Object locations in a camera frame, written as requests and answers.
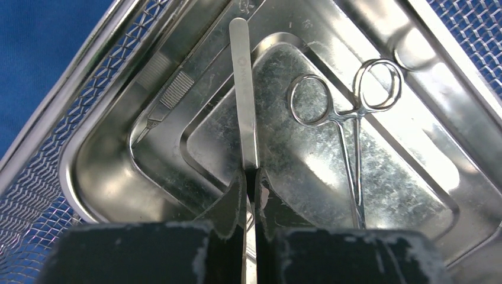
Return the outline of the blue surgical wrap cloth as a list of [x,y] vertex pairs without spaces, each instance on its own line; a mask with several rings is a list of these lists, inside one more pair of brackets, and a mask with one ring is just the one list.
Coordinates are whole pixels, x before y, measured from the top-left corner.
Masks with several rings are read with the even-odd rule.
[[111,1],[1,1],[1,154]]

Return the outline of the steel dressing forceps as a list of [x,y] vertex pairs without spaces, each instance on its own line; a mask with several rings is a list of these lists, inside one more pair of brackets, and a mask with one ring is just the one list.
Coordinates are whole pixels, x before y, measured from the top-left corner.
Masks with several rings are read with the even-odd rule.
[[245,170],[254,170],[259,168],[259,152],[247,21],[244,18],[232,19],[229,35],[242,165]]

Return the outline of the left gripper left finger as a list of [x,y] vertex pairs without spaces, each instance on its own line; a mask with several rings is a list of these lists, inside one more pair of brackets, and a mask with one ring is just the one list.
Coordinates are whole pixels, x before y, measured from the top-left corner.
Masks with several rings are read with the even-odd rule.
[[246,175],[192,221],[72,227],[47,257],[38,283],[244,283]]

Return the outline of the steel needle holder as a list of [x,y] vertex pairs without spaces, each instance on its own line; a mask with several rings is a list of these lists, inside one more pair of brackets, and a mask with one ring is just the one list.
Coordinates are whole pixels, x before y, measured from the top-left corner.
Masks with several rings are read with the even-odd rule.
[[[363,79],[365,75],[375,66],[385,66],[391,75],[391,87],[388,91],[386,100],[378,105],[367,103],[362,90]],[[305,80],[316,80],[323,87],[327,97],[327,106],[320,118],[316,120],[301,119],[294,106],[294,98],[300,84]],[[400,100],[403,91],[404,75],[398,64],[390,59],[371,59],[362,63],[361,67],[353,77],[353,88],[349,92],[354,99],[353,109],[347,111],[338,111],[334,105],[333,95],[326,81],[319,75],[308,73],[296,77],[289,85],[287,98],[288,108],[297,123],[304,127],[320,127],[327,123],[334,123],[339,136],[339,143],[342,148],[342,159],[346,169],[347,183],[350,192],[350,209],[352,214],[353,226],[357,229],[366,229],[365,208],[363,202],[362,190],[362,150],[361,150],[361,123],[362,118],[368,114],[385,112],[391,109]],[[353,140],[355,146],[355,165],[352,166],[346,145],[343,123],[353,121]]]

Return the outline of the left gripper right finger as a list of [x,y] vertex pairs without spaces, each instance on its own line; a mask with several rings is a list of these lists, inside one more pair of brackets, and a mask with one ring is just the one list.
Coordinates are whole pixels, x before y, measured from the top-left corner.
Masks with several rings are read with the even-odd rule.
[[320,227],[296,213],[268,173],[255,179],[259,283],[452,283],[422,233]]

